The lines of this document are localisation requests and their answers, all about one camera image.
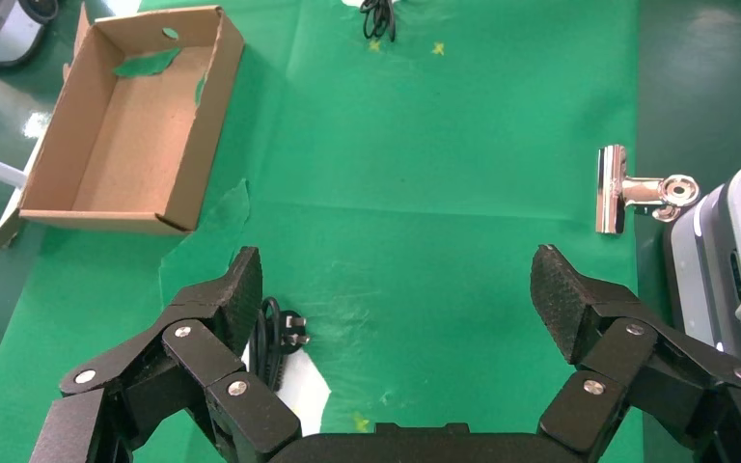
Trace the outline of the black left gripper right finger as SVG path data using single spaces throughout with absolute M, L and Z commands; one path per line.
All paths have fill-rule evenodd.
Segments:
M 628 287 L 579 273 L 552 245 L 535 252 L 535 309 L 576 372 L 538 431 L 598 460 L 630 408 L 698 462 L 741 462 L 741 360 L 665 324 Z

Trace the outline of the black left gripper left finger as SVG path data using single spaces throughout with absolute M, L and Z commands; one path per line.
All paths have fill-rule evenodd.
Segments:
M 245 247 L 221 277 L 183 288 L 150 328 L 68 372 L 32 460 L 129 462 L 185 412 L 225 460 L 269 461 L 301 428 L 241 358 L 261 301 L 260 254 Z

